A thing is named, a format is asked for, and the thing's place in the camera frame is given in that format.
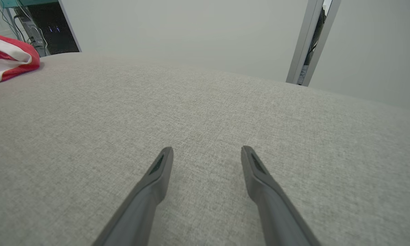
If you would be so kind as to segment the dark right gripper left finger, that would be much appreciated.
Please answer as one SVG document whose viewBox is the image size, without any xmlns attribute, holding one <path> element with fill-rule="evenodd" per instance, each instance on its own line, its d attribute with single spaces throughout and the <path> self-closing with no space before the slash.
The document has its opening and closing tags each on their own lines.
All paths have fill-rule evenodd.
<svg viewBox="0 0 410 246">
<path fill-rule="evenodd" d="M 174 152 L 161 150 L 92 246 L 147 246 L 157 206 L 167 194 Z"/>
</svg>

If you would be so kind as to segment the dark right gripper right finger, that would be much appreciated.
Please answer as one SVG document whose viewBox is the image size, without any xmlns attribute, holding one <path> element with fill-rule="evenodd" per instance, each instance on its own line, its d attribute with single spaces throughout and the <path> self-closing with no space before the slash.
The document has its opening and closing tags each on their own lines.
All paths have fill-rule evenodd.
<svg viewBox="0 0 410 246">
<path fill-rule="evenodd" d="M 248 196 L 258 208 L 266 246 L 321 246 L 252 147 L 242 147 L 241 162 Z"/>
</svg>

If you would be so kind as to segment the red and white shorts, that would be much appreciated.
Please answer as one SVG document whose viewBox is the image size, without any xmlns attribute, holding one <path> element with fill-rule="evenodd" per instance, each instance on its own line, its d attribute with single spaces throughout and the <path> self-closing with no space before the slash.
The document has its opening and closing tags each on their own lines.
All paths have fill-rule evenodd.
<svg viewBox="0 0 410 246">
<path fill-rule="evenodd" d="M 39 68 L 40 56 L 32 45 L 0 35 L 0 82 Z"/>
</svg>

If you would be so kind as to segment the grey fabric sofa cushion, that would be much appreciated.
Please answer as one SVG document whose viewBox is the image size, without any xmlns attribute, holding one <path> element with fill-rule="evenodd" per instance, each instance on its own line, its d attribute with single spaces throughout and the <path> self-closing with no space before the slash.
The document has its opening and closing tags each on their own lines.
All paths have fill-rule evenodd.
<svg viewBox="0 0 410 246">
<path fill-rule="evenodd" d="M 85 53 L 0 83 L 0 246 L 91 245 L 167 146 L 149 245 L 264 245 L 244 145 L 322 245 L 410 246 L 410 110 Z"/>
</svg>

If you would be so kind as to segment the black computer with lights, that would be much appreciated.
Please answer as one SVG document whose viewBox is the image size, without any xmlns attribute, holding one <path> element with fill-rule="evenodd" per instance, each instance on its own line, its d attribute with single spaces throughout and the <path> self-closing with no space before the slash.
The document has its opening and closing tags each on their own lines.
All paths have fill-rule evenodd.
<svg viewBox="0 0 410 246">
<path fill-rule="evenodd" d="M 79 52 L 59 2 L 31 5 L 28 9 L 35 24 L 43 32 L 49 54 Z"/>
</svg>

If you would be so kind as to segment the grey computer tower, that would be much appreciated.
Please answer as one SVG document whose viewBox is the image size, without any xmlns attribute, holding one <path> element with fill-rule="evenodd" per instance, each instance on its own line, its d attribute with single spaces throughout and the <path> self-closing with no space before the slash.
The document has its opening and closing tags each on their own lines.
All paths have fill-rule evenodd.
<svg viewBox="0 0 410 246">
<path fill-rule="evenodd" d="M 17 27 L 21 26 L 24 28 L 23 41 L 30 44 L 39 53 L 40 57 L 46 57 L 50 55 L 48 51 L 47 43 L 45 42 L 43 36 L 41 35 L 41 30 L 35 23 L 24 14 L 16 14 L 13 20 L 20 23 Z"/>
</svg>

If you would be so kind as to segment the teal desk top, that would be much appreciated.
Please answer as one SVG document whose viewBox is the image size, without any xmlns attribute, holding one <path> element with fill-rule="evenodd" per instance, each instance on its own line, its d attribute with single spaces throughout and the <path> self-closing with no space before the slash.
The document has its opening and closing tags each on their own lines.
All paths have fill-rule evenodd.
<svg viewBox="0 0 410 246">
<path fill-rule="evenodd" d="M 59 2 L 59 0 L 0 0 L 3 8 L 17 8 L 19 6 L 40 5 Z"/>
</svg>

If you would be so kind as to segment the grey partition post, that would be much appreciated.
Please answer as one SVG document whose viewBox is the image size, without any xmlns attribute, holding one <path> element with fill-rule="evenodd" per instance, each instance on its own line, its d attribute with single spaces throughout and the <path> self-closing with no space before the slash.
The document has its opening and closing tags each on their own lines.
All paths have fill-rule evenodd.
<svg viewBox="0 0 410 246">
<path fill-rule="evenodd" d="M 286 83 L 308 87 L 342 0 L 308 0 Z"/>
</svg>

